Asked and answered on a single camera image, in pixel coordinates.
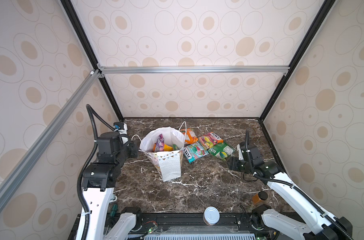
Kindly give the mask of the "green snack packet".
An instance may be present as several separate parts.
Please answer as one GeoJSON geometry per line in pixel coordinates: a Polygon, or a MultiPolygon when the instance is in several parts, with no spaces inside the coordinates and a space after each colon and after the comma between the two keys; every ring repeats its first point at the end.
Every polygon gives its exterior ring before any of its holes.
{"type": "Polygon", "coordinates": [[[234,153],[234,148],[232,148],[227,143],[218,143],[214,145],[212,148],[208,149],[208,152],[215,156],[216,158],[226,162],[234,153]]]}

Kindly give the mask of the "purple snack packet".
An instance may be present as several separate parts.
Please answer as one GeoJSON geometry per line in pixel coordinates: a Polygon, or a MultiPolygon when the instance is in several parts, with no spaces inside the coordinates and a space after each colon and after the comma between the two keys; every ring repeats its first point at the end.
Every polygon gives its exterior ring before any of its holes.
{"type": "Polygon", "coordinates": [[[155,143],[154,152],[163,152],[164,151],[164,137],[163,134],[158,136],[157,142],[155,143]]]}

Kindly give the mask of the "yellow snack bag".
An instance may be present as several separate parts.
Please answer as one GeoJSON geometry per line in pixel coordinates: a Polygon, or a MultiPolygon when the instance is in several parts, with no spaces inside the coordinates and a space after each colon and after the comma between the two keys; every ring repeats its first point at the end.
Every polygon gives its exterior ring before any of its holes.
{"type": "Polygon", "coordinates": [[[171,147],[171,146],[168,146],[168,145],[163,146],[163,151],[164,152],[172,152],[173,150],[174,150],[174,148],[171,147]]]}

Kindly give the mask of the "white paper bag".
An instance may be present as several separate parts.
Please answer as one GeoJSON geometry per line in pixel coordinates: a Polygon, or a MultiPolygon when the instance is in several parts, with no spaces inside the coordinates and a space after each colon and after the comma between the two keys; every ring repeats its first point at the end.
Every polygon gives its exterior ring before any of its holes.
{"type": "Polygon", "coordinates": [[[139,151],[151,161],[164,182],[181,177],[181,163],[186,139],[186,134],[182,133],[181,130],[186,129],[187,123],[183,122],[178,130],[172,127],[158,128],[139,139],[139,151]],[[153,146],[159,136],[163,137],[165,145],[172,148],[176,147],[176,149],[155,152],[153,146]]]}

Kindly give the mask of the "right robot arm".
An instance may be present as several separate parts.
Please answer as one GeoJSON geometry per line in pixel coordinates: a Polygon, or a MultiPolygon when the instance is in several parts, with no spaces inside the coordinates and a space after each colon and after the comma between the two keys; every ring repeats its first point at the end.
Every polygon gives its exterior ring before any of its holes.
{"type": "Polygon", "coordinates": [[[294,240],[350,240],[353,226],[346,218],[337,218],[307,195],[283,169],[272,161],[264,161],[257,146],[250,142],[250,132],[238,144],[238,157],[227,165],[231,171],[250,174],[278,193],[301,217],[299,222],[262,204],[253,209],[250,221],[255,230],[271,228],[294,240]]]}

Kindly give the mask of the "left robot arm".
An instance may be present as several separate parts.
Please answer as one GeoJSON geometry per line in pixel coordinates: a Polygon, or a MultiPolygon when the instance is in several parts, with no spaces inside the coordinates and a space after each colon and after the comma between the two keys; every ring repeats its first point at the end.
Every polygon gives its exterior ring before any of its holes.
{"type": "Polygon", "coordinates": [[[125,161],[138,157],[138,147],[127,135],[127,125],[116,122],[112,127],[87,104],[94,146],[82,167],[77,180],[77,195],[84,211],[84,227],[78,234],[82,240],[89,236],[91,210],[83,195],[89,188],[105,192],[114,188],[116,179],[121,173],[125,161]]]}

